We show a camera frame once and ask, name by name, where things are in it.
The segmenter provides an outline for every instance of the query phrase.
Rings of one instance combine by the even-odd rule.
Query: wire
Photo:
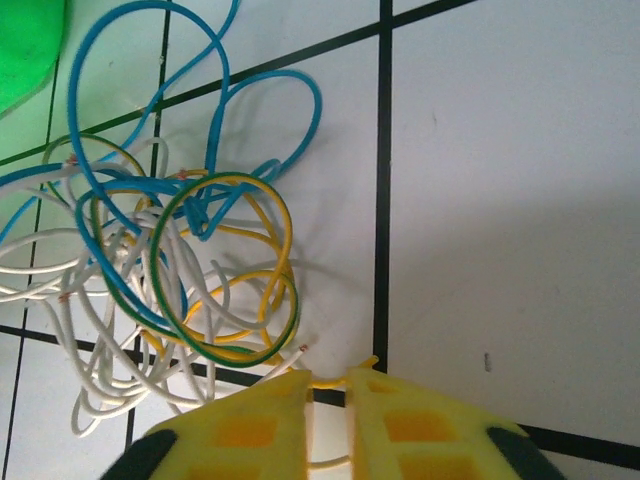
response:
[[[310,145],[321,118],[322,95],[311,77],[294,70],[262,72],[231,85],[231,67],[221,39],[232,25],[238,7],[239,1],[232,0],[217,34],[195,13],[171,2],[136,1],[105,14],[91,27],[73,61],[67,99],[69,134],[47,146],[41,165],[0,177],[0,199],[24,192],[29,195],[0,231],[0,260],[34,243],[65,237],[82,241],[70,258],[57,259],[51,265],[0,265],[2,274],[33,277],[22,288],[0,285],[0,303],[26,301],[28,306],[42,308],[70,359],[80,385],[70,419],[75,435],[89,435],[102,421],[140,406],[149,395],[162,398],[175,414],[214,401],[224,394],[216,382],[218,365],[268,365],[272,368],[263,382],[299,365],[307,350],[306,345],[293,347],[300,324],[301,298],[289,259],[293,244],[291,214],[271,184],[286,174]],[[148,9],[185,17],[207,35],[209,44],[160,86],[122,144],[82,132],[78,86],[92,46],[112,22]],[[169,173],[171,155],[167,142],[158,137],[138,137],[167,89],[214,51],[222,66],[222,79],[202,168]],[[217,172],[229,102],[257,82],[278,79],[297,80],[311,92],[313,112],[300,143],[283,156],[284,160],[267,159],[250,173]],[[73,153],[64,162],[52,163],[58,149],[68,144]],[[107,153],[90,156],[85,148],[88,144],[100,145]],[[155,174],[147,174],[136,158],[149,146],[157,146],[154,151],[159,152]],[[88,183],[85,191],[73,181],[78,177]],[[133,196],[132,211],[118,206],[122,195]],[[69,215],[73,226],[57,226],[10,239],[19,220],[39,201],[59,207]],[[257,229],[241,228],[228,221],[229,212],[238,202],[251,207],[258,220]],[[264,209],[261,202],[277,207],[277,219],[266,213],[270,210]],[[273,260],[261,268],[240,265],[231,270],[221,264],[220,258],[199,258],[189,241],[204,242],[214,234],[268,246]],[[211,270],[205,272],[203,265],[207,269],[210,265]],[[242,284],[258,294],[253,317],[241,315],[234,308],[240,298],[236,287]],[[97,296],[105,298],[100,308],[91,300]],[[71,308],[72,301],[79,308]],[[88,358],[80,355],[76,341],[79,312],[96,335]],[[286,317],[284,322],[277,318],[279,312]],[[116,326],[118,338],[124,332],[122,341],[115,338]],[[136,338],[140,339],[140,350],[132,353],[130,346]],[[293,348],[286,359],[281,355],[285,347],[289,352]],[[371,357],[363,365],[376,361]],[[194,375],[195,362],[205,364],[205,378]],[[175,377],[186,382],[184,394],[171,391],[170,380]],[[344,377],[314,377],[312,386],[334,388],[344,381]],[[82,425],[81,415],[89,418]],[[309,468],[333,468],[344,462],[316,462]]]

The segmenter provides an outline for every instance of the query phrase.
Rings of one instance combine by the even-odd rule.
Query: white floor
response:
[[[123,2],[72,3],[55,92],[51,82],[0,120],[0,165],[19,158],[0,174],[40,161],[52,93],[50,137],[67,133],[75,50],[93,22]],[[175,3],[217,29],[230,0]],[[456,2],[396,0],[394,13],[407,19],[427,3]],[[311,148],[275,185],[291,209],[294,255],[304,265],[300,335],[317,338],[307,363],[323,376],[373,352],[379,38],[366,27],[379,15],[371,0],[244,0],[223,42],[235,73],[363,32],[326,53],[306,58],[312,48],[284,60],[313,76],[324,99]],[[524,425],[640,446],[639,19],[640,3],[624,0],[481,0],[394,29],[390,374]],[[163,24],[162,12],[136,13],[99,39],[81,82],[82,127],[143,107],[161,62],[171,74],[205,46],[199,31],[172,16],[161,59]],[[169,96],[219,76],[212,58]],[[199,166],[216,97],[162,112],[172,171]],[[232,108],[224,168],[249,171],[295,148],[311,101],[296,84],[274,82]],[[124,140],[130,120],[106,124],[101,135]],[[21,200],[5,202],[0,225]],[[61,218],[45,206],[39,228]],[[34,227],[35,211],[16,235]],[[36,264],[73,248],[66,239],[38,245]],[[30,256],[23,248],[10,260],[28,265]],[[51,326],[28,311],[31,338],[21,345],[22,306],[0,308],[2,479],[98,478],[125,446],[126,416],[75,439],[68,418],[77,383],[62,350],[46,341]],[[89,325],[77,333],[95,338]],[[314,457],[346,453],[343,410],[316,409]],[[148,399],[136,409],[134,439],[169,416]],[[549,455],[570,479],[639,477]]]

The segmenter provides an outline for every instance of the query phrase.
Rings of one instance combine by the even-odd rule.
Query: green plastic object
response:
[[[0,116],[44,84],[64,19],[65,0],[0,0]]]

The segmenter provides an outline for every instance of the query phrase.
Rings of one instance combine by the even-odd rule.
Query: small black mark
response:
[[[484,352],[484,371],[491,373],[491,370],[493,370],[493,366],[491,365],[491,355],[489,355],[489,352]]]

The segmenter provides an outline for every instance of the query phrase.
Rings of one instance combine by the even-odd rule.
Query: grid line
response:
[[[164,12],[164,26],[162,29],[162,46],[160,48],[160,68],[158,71],[158,88],[160,88],[166,79],[167,73],[167,56],[169,51],[169,32],[171,29],[171,11],[165,10]],[[155,115],[155,122],[153,126],[153,136],[159,137],[160,130],[162,126],[162,111],[158,111]],[[151,167],[149,169],[149,175],[152,177],[156,176],[156,170],[158,166],[158,144],[154,143],[151,149]],[[140,336],[137,336],[134,342],[133,351],[136,356],[140,355]],[[136,367],[140,365],[140,359],[137,358],[135,361]],[[124,447],[125,449],[129,448],[131,443],[133,442],[133,428],[135,425],[136,419],[136,408],[132,408],[127,412],[127,430],[125,432],[125,440]]]
[[[439,0],[423,7],[417,7],[407,12],[403,12],[392,17],[392,28],[398,28],[410,23],[418,22],[420,20],[424,20],[428,17],[434,16],[439,13],[444,13],[454,8],[466,5],[468,3],[472,3],[477,0]],[[319,55],[332,52],[342,47],[349,46],[356,42],[366,40],[367,38],[374,37],[380,33],[381,24],[380,22],[375,22],[364,27],[357,28],[355,30],[351,30],[347,33],[343,33],[336,37],[332,37],[328,40],[324,40],[322,42],[316,43],[309,47],[302,48],[300,50],[296,50],[295,52],[288,53],[281,57],[275,58],[273,60],[269,60],[260,65],[256,65],[254,67],[248,68],[246,70],[242,70],[241,72],[235,73],[231,75],[231,85],[234,85],[251,75],[256,73],[261,73],[269,70],[275,70],[278,68],[284,68],[291,66],[295,63],[302,62],[304,60],[309,60],[310,58],[317,57]],[[162,102],[159,102],[153,111],[155,113],[164,110],[169,107],[173,107],[175,105],[179,105],[184,102],[188,102],[189,100],[193,100],[195,98],[201,97],[208,93],[215,92],[220,89],[221,81],[216,80],[214,82],[207,83],[205,85],[201,85],[199,87],[188,90],[184,93],[175,95],[173,97],[169,97],[164,99]],[[142,112],[140,110],[134,110],[129,113],[125,113],[118,117],[112,118],[105,122],[93,125],[89,127],[84,132],[87,133],[100,133],[105,130],[108,130],[113,127],[117,127],[127,122],[131,122],[136,120],[142,116]],[[13,162],[17,162],[19,160],[23,160],[32,155],[36,155],[38,153],[42,153],[45,151],[47,144],[39,145],[37,147],[30,148],[29,150],[25,150],[24,152],[17,153],[15,155],[11,155],[7,158],[0,160],[0,167],[3,165],[8,165]]]
[[[391,97],[393,1],[380,0],[378,42],[378,158],[376,172],[376,239],[373,291],[375,369],[386,373],[389,353],[389,240],[391,218]]]
[[[56,337],[49,333],[0,325],[0,335],[3,334],[49,344],[58,344]],[[93,342],[77,340],[77,344],[78,349],[81,351],[93,351]],[[139,362],[141,359],[141,354],[136,355],[132,350],[126,350],[125,353],[133,361]],[[206,367],[202,364],[194,364],[193,371],[197,376],[206,376]],[[260,376],[240,370],[219,367],[216,368],[216,378],[233,385],[250,387],[260,379]],[[318,403],[335,407],[345,406],[345,393],[340,390],[314,390],[313,394],[314,401]],[[520,427],[531,436],[533,442],[541,450],[640,471],[640,446],[531,425],[520,424]]]
[[[58,84],[58,66],[60,64],[60,60],[59,58],[56,59],[56,63],[53,69],[53,84],[51,86],[51,99],[49,101],[49,114],[48,114],[48,118],[47,118],[47,133],[45,135],[45,143],[49,143],[49,140],[51,138],[51,121],[53,119],[53,102],[55,100],[55,96],[56,96],[56,86]],[[38,231],[38,227],[40,225],[40,212],[42,210],[42,199],[38,198],[38,203],[37,203],[37,207],[36,207],[36,218],[35,218],[35,224],[33,227],[33,231],[37,232]],[[35,258],[36,258],[36,246],[37,246],[37,242],[33,242],[33,244],[31,245],[31,258],[29,259],[29,267],[33,267]],[[29,285],[31,285],[31,282],[33,281],[33,275],[29,275],[27,277],[27,288],[29,288]],[[22,331],[25,331],[27,329],[27,316],[28,316],[28,312],[29,309],[28,308],[24,308],[22,310]],[[13,383],[13,395],[11,398],[11,411],[9,413],[9,425],[7,427],[7,446],[5,449],[5,453],[4,453],[4,462],[2,464],[2,480],[6,480],[7,478],[7,470],[9,467],[9,454],[11,453],[11,438],[13,436],[13,422],[15,420],[15,414],[16,414],[16,406],[18,403],[18,385],[20,384],[20,370],[22,368],[22,355],[24,353],[24,341],[25,341],[25,337],[24,335],[20,335],[20,345],[18,347],[18,358],[16,361],[16,376],[14,379],[14,383]]]

